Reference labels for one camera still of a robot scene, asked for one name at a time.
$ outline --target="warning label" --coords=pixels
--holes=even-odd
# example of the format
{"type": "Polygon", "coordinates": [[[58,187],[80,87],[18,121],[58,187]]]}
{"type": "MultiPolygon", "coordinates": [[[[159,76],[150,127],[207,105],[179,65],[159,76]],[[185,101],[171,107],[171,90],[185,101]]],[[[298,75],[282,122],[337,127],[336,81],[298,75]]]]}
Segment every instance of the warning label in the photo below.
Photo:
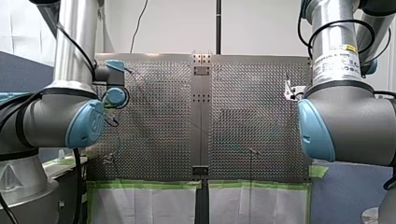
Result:
{"type": "Polygon", "coordinates": [[[318,57],[314,63],[316,78],[323,76],[353,76],[361,75],[359,56],[351,50],[332,50],[318,57]]]}

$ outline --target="blue joint cap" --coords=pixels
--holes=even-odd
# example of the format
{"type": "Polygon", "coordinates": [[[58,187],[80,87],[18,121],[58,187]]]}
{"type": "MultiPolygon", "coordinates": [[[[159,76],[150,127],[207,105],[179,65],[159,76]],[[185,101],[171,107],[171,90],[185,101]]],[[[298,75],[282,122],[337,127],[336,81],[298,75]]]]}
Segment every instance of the blue joint cap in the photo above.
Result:
{"type": "Polygon", "coordinates": [[[371,63],[370,63],[370,68],[369,68],[369,70],[367,71],[367,74],[366,75],[372,75],[372,74],[374,74],[375,72],[376,72],[376,68],[378,67],[378,61],[375,59],[374,61],[372,61],[371,63]]]}
{"type": "Polygon", "coordinates": [[[123,105],[126,101],[125,91],[120,88],[111,88],[107,91],[104,103],[109,104],[111,107],[123,105]]]}
{"type": "Polygon", "coordinates": [[[12,97],[19,96],[19,95],[24,95],[26,94],[25,92],[2,92],[0,93],[0,103],[3,101],[6,101],[12,97]]]}
{"type": "Polygon", "coordinates": [[[119,70],[120,72],[125,72],[125,63],[120,60],[107,60],[105,61],[105,65],[107,67],[114,68],[116,70],[119,70]]]}
{"type": "Polygon", "coordinates": [[[303,99],[298,108],[301,145],[305,155],[312,159],[335,161],[332,138],[315,106],[303,99]]]}
{"type": "Polygon", "coordinates": [[[83,105],[70,122],[66,133],[66,146],[89,147],[101,136],[105,126],[105,109],[102,102],[90,100],[83,105]]]}

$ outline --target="white wall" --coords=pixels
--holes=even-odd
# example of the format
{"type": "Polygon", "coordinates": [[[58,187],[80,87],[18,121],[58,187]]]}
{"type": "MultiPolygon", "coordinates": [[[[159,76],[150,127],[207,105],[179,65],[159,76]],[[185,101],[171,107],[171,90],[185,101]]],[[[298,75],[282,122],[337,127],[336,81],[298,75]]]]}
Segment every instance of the white wall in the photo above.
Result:
{"type": "MultiPolygon", "coordinates": [[[[107,0],[105,23],[99,24],[97,52],[129,52],[145,0],[107,0]]],[[[0,0],[0,50],[53,64],[54,39],[28,0],[0,0]]],[[[307,56],[297,36],[298,0],[227,0],[222,4],[222,53],[307,56]]],[[[310,25],[303,21],[303,35],[310,25]]],[[[148,0],[134,53],[200,53],[216,49],[216,0],[148,0]]],[[[377,90],[396,90],[396,50],[379,59],[367,81],[377,90]]]]}

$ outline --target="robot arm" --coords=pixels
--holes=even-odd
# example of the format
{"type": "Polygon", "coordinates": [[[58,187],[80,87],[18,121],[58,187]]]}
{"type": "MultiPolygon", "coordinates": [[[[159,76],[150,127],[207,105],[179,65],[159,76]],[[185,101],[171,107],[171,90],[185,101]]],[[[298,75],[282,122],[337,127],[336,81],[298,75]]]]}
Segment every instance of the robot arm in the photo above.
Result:
{"type": "MultiPolygon", "coordinates": [[[[299,102],[305,154],[325,161],[396,166],[396,100],[375,99],[361,76],[376,69],[373,58],[396,13],[394,0],[311,0],[304,8],[313,31],[313,82],[299,102]],[[362,8],[358,34],[353,13],[362,8]]],[[[379,208],[379,223],[394,224],[396,188],[379,208]]]]}
{"type": "MultiPolygon", "coordinates": [[[[126,100],[122,62],[91,66],[101,4],[98,0],[61,1],[52,83],[36,94],[0,104],[0,193],[19,223],[58,221],[57,183],[48,181],[38,148],[94,144],[104,128],[106,105],[118,106],[126,100]],[[103,102],[92,89],[93,81],[107,85],[103,102]],[[26,211],[35,215],[26,216],[26,211]]],[[[3,208],[0,220],[10,223],[3,208]]]]}

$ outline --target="metal bracket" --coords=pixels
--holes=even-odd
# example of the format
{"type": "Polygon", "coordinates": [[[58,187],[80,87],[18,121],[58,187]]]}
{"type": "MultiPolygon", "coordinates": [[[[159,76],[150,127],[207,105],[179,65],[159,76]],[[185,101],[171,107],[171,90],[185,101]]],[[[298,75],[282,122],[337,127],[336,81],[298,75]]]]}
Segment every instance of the metal bracket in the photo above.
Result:
{"type": "Polygon", "coordinates": [[[195,66],[194,75],[195,76],[209,76],[209,66],[195,66]]]}
{"type": "Polygon", "coordinates": [[[209,166],[192,166],[193,175],[209,175],[209,166]]]}
{"type": "Polygon", "coordinates": [[[294,86],[290,85],[291,81],[285,81],[285,93],[284,96],[288,101],[299,101],[303,98],[306,86],[294,86]]]}

